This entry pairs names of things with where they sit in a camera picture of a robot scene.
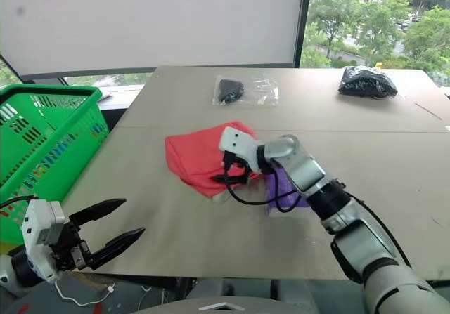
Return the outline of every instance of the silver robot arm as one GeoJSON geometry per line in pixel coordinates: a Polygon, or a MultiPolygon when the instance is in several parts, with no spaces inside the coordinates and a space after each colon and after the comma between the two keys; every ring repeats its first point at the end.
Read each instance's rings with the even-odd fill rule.
{"type": "Polygon", "coordinates": [[[219,147],[226,156],[244,159],[254,172],[267,174],[277,166],[285,169],[322,226],[334,236],[331,250],[345,275],[364,284],[369,313],[450,313],[450,303],[405,264],[379,218],[345,192],[345,186],[295,136],[262,144],[227,127],[219,147]]]}

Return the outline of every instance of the window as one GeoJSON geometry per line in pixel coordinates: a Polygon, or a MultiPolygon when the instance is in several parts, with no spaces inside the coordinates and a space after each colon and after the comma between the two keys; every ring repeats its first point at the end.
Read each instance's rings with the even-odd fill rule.
{"type": "Polygon", "coordinates": [[[6,63],[0,59],[0,89],[10,84],[20,84],[21,81],[18,77],[9,69],[6,63]]]}
{"type": "Polygon", "coordinates": [[[310,0],[300,67],[376,63],[450,86],[450,0],[310,0]]]}
{"type": "Polygon", "coordinates": [[[65,77],[64,80],[73,86],[128,86],[144,85],[150,79],[152,73],[134,73],[134,74],[113,74],[113,75],[92,75],[86,77],[65,77]]]}

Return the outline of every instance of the white cable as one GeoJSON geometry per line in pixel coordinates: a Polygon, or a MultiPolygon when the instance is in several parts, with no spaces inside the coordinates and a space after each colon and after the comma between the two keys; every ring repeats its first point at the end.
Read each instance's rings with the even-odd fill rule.
{"type": "Polygon", "coordinates": [[[68,296],[64,296],[63,293],[61,292],[59,286],[58,286],[58,282],[55,282],[55,288],[58,291],[58,294],[61,297],[61,299],[63,299],[63,300],[71,300],[79,307],[95,305],[96,303],[100,303],[100,302],[105,301],[105,299],[108,298],[109,295],[114,292],[114,287],[115,287],[115,283],[112,286],[108,286],[108,293],[100,300],[92,301],[92,302],[86,302],[86,303],[80,303],[77,300],[75,300],[74,298],[69,298],[68,296]]]}
{"type": "Polygon", "coordinates": [[[142,288],[142,290],[143,290],[145,293],[142,294],[141,298],[139,299],[139,302],[138,302],[138,310],[141,309],[141,303],[142,303],[143,298],[145,298],[146,295],[147,295],[147,293],[152,289],[152,287],[145,288],[144,286],[141,286],[141,288],[142,288]]]}

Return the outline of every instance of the plastic bag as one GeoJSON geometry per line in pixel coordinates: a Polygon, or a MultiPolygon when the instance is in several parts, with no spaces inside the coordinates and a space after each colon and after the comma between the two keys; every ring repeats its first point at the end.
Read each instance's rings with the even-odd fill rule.
{"type": "Polygon", "coordinates": [[[232,79],[219,75],[214,85],[213,105],[258,105],[278,104],[278,84],[268,77],[253,77],[250,80],[232,79]]]}
{"type": "Polygon", "coordinates": [[[397,88],[378,68],[347,66],[339,85],[339,92],[353,96],[386,98],[396,96],[397,88]]]}

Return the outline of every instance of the table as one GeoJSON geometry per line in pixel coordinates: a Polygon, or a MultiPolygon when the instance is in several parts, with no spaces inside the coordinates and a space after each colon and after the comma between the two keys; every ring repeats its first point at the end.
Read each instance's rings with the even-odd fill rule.
{"type": "MultiPolygon", "coordinates": [[[[341,96],[342,70],[159,67],[125,112],[71,193],[71,214],[113,197],[128,201],[91,222],[81,236],[92,251],[145,227],[125,253],[96,270],[120,275],[344,279],[331,237],[304,209],[268,218],[264,207],[215,204],[182,183],[165,163],[164,139],[231,120],[268,141],[286,133],[388,224],[427,279],[450,278],[450,101],[419,70],[386,70],[392,100],[341,96]],[[213,106],[217,75],[271,77],[276,107],[213,106]]],[[[238,189],[264,198],[259,181],[238,189]]]]}

